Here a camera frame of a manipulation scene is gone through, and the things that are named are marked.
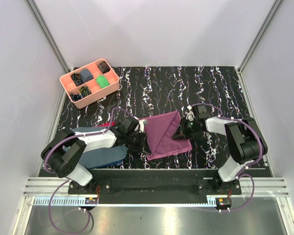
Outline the purple satin napkin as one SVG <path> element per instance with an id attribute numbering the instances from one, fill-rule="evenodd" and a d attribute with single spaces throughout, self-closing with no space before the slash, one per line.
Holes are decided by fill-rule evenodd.
<path id="1" fill-rule="evenodd" d="M 147 142 L 151 150 L 151 153 L 147 155 L 149 161 L 192 150 L 190 140 L 172 139 L 172 135 L 176 132 L 181 121 L 178 111 L 144 117 L 140 121 L 146 121 L 144 131 L 147 134 Z"/>

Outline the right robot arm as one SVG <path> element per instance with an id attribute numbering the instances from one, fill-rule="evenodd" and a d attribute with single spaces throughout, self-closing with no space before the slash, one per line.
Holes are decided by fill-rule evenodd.
<path id="1" fill-rule="evenodd" d="M 191 139 L 199 132 L 223 135 L 228 143 L 230 157 L 206 186 L 198 186 L 217 194 L 229 193 L 238 183 L 242 172 L 258 163 L 268 152 L 267 143 L 254 118 L 224 117 L 222 110 L 211 104 L 197 103 L 188 106 L 171 138 Z"/>

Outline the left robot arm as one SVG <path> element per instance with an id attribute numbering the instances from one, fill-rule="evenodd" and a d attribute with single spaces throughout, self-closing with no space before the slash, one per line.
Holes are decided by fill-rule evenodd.
<path id="1" fill-rule="evenodd" d="M 41 153 L 44 166 L 58 178 L 77 183 L 86 194 L 96 189 L 92 169 L 118 165 L 128 151 L 151 154 L 147 120 L 128 117 L 106 126 L 64 129 Z"/>

